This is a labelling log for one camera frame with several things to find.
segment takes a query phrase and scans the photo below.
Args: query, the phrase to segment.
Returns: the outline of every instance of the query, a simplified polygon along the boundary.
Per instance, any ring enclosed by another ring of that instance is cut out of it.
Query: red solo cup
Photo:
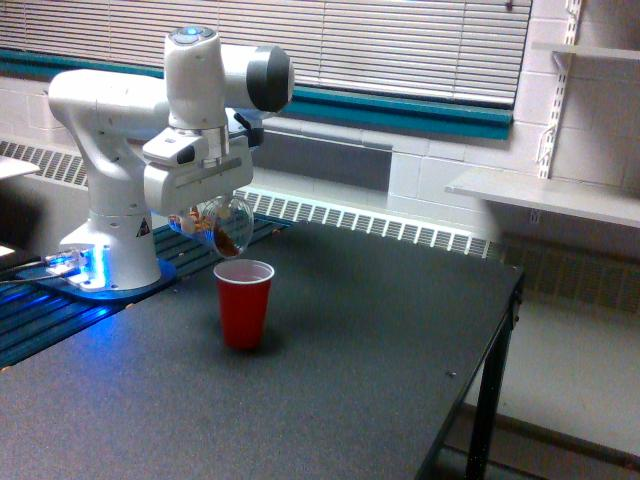
[[[251,350],[265,329],[269,288],[275,270],[257,260],[229,260],[213,269],[218,284],[224,343]]]

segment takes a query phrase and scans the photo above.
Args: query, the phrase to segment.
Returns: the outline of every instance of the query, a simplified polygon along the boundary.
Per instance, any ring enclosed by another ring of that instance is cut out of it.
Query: wall shelf
[[[38,170],[40,169],[32,163],[0,155],[0,180],[35,173]]]
[[[589,47],[582,45],[564,45],[561,43],[533,42],[535,50],[548,50],[554,54],[576,55],[578,57],[601,60],[625,60],[640,62],[640,50],[621,50],[618,48]]]
[[[640,228],[640,194],[585,183],[474,168],[445,187],[492,202]]]

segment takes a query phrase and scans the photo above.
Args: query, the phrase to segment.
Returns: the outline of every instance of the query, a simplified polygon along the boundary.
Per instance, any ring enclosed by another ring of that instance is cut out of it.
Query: black table
[[[296,225],[263,347],[221,342],[210,271],[0,374],[0,477],[428,476],[486,358],[468,464],[486,464],[522,272]]]

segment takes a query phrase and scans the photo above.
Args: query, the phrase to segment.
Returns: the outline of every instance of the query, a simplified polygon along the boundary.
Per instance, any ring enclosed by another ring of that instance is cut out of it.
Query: window blinds
[[[0,0],[0,48],[160,66],[197,23],[282,46],[301,85],[508,106],[531,1]]]

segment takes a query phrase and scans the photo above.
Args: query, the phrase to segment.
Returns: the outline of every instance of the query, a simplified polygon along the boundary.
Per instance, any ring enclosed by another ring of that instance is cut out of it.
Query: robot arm
[[[57,75],[49,104],[85,160],[90,207],[61,250],[90,250],[94,259],[67,280],[91,291],[158,280],[149,209],[184,214],[250,183],[248,139],[229,138],[227,115],[246,111],[260,123],[290,101],[293,83],[279,47],[223,46],[202,27],[167,36],[164,81],[93,70]],[[144,158],[128,139],[147,142]]]
[[[208,28],[165,39],[169,126],[145,144],[145,194],[161,214],[229,193],[253,178],[246,139],[229,141],[225,107],[277,112],[293,92],[293,65],[279,47],[221,47]]]

